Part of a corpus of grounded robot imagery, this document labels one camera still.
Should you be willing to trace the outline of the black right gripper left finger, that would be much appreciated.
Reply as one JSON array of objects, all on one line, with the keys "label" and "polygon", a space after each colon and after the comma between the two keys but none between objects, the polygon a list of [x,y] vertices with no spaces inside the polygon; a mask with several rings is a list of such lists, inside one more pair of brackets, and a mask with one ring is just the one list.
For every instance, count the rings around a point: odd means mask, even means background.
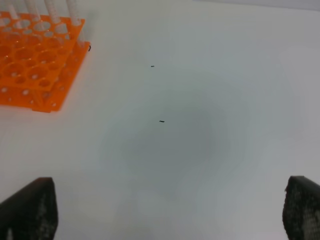
[{"label": "black right gripper left finger", "polygon": [[39,177],[0,203],[2,240],[53,240],[58,224],[52,177]]}]

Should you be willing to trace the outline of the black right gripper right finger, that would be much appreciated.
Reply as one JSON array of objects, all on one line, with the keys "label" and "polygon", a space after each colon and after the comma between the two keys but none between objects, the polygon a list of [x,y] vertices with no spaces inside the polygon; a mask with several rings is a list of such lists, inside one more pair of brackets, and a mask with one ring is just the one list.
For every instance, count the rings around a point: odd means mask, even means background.
[{"label": "black right gripper right finger", "polygon": [[282,223],[289,240],[320,239],[320,185],[290,176],[285,188]]}]

